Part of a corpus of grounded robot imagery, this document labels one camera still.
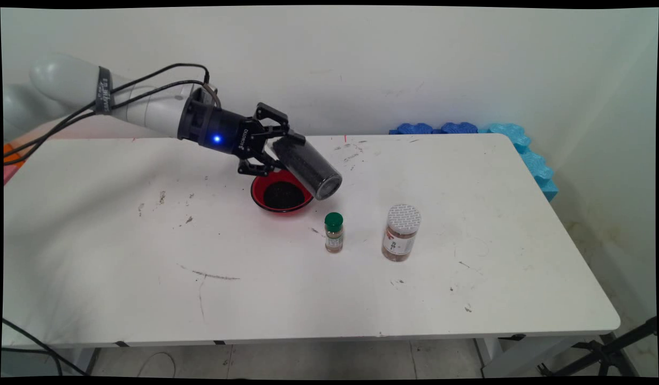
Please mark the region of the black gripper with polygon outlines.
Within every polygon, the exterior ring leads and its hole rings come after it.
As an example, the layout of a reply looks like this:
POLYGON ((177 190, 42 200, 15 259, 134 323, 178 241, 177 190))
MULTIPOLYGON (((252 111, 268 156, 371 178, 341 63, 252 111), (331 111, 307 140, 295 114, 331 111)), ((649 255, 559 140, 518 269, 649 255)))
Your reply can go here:
POLYGON ((288 115, 266 103, 256 106, 255 118, 205 102, 201 96, 187 99, 178 124, 177 139, 191 141, 208 149, 234 155, 239 158, 237 172, 254 177, 268 177, 273 172, 285 170, 278 159, 263 152, 264 144, 272 138, 289 138, 298 145, 305 145, 306 138, 290 128, 288 115), (270 119, 276 125, 263 125, 270 119))

